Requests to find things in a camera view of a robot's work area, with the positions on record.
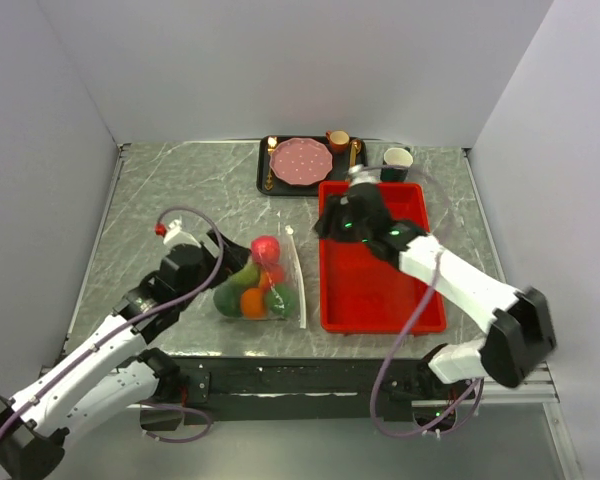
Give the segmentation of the green bell pepper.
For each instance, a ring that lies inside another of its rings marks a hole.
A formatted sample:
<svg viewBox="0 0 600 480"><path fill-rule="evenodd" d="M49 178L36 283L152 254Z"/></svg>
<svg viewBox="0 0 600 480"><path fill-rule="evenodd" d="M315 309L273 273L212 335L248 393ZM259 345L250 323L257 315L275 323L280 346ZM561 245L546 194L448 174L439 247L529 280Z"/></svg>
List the green bell pepper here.
<svg viewBox="0 0 600 480"><path fill-rule="evenodd" d="M290 318L298 311L297 291L286 283L274 285L265 294L264 300L272 316Z"/></svg>

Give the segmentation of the orange tangerine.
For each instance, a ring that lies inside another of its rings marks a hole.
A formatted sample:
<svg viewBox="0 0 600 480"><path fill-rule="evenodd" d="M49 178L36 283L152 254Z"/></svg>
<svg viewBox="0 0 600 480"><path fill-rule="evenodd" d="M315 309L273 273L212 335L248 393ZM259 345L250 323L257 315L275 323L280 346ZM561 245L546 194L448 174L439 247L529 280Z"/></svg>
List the orange tangerine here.
<svg viewBox="0 0 600 480"><path fill-rule="evenodd" d="M240 297L241 313L245 318L261 320L267 317L264 292L257 287L245 290Z"/></svg>

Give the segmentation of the red yellow peach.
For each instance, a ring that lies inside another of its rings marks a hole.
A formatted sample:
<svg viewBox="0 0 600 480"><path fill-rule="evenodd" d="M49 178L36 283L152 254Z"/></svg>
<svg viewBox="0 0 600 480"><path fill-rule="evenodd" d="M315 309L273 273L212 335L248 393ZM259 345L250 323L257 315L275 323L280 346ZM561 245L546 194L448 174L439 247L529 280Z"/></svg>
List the red yellow peach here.
<svg viewBox="0 0 600 480"><path fill-rule="evenodd" d="M260 269L258 287L262 290L270 290L274 286L286 280L286 272L281 265L267 265Z"/></svg>

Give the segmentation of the clear zip top bag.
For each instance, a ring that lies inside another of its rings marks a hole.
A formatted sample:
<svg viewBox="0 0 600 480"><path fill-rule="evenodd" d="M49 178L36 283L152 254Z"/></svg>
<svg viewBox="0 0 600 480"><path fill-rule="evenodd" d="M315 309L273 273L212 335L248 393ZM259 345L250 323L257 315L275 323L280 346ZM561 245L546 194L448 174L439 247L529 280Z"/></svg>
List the clear zip top bag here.
<svg viewBox="0 0 600 480"><path fill-rule="evenodd" d="M308 314L294 229L252 240L246 263L213 290L213 306L223 318L288 321L307 328Z"/></svg>

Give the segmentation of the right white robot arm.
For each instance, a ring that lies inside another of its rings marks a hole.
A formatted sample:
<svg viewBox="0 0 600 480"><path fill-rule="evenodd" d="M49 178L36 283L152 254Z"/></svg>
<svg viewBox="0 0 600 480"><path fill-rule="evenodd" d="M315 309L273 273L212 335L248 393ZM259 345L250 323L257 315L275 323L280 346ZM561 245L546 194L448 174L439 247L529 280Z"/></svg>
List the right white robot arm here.
<svg viewBox="0 0 600 480"><path fill-rule="evenodd" d="M394 271L428 284L482 331L481 340L445 345L431 355L417 375L419 390L429 398L482 377L516 388L557 348L543 293L502 283L414 222L394 219L377 184L359 182L327 195L314 229L322 240L364 245Z"/></svg>

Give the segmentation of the red apple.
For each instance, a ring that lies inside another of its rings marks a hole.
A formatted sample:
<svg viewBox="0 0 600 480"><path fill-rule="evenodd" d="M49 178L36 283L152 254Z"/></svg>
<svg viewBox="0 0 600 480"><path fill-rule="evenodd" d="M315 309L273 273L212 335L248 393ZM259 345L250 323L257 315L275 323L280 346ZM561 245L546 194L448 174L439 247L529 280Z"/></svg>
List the red apple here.
<svg viewBox="0 0 600 480"><path fill-rule="evenodd" d="M259 265L274 265L279 262L281 247L274 236L263 235L251 242L251 257Z"/></svg>

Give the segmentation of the green avocado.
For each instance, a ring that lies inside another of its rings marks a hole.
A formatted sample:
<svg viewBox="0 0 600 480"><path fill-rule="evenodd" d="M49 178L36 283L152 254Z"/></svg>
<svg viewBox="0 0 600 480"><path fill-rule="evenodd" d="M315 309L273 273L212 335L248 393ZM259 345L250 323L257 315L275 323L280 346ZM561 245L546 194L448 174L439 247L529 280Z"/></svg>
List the green avocado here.
<svg viewBox="0 0 600 480"><path fill-rule="evenodd" d="M241 317L242 293L243 290L235 285L228 283L219 285L213 293L213 303L216 310L224 317Z"/></svg>

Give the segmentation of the light green cabbage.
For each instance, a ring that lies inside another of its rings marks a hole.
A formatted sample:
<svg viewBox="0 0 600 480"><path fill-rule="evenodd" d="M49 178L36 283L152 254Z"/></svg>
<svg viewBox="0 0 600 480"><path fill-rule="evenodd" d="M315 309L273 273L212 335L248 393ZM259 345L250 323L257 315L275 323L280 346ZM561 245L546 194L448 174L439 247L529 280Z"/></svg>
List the light green cabbage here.
<svg viewBox="0 0 600 480"><path fill-rule="evenodd" d="M253 288L259 285L260 268L257 264L248 262L241 270L230 276L229 282L240 288Z"/></svg>

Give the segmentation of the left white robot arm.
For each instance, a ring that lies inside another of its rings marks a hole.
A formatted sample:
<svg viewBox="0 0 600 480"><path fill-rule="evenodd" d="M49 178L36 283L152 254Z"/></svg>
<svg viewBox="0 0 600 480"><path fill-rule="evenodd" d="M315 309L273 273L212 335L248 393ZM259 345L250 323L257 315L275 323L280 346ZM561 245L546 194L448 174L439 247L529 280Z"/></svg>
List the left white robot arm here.
<svg viewBox="0 0 600 480"><path fill-rule="evenodd" d="M44 479L82 434L126 407L180 395L185 376L151 347L201 292L244 267L248 248L213 231L212 254L189 234L170 234L158 269L129 290L97 330L30 386L0 395L0 466L13 479Z"/></svg>

